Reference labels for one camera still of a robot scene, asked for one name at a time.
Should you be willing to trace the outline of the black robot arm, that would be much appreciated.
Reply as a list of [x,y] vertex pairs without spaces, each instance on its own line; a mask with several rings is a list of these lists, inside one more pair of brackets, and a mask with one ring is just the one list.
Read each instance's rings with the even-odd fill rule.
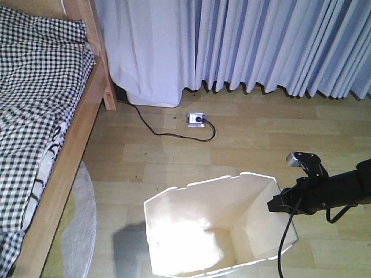
[[321,210],[370,203],[370,160],[356,169],[331,177],[301,177],[268,203],[275,213],[312,215]]

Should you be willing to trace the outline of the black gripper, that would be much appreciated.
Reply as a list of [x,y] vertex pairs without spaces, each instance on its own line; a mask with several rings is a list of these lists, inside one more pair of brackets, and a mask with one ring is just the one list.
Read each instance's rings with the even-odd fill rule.
[[268,201],[268,210],[294,215],[313,215],[317,211],[331,209],[332,184],[332,177],[298,178],[295,186],[284,188],[280,194]]

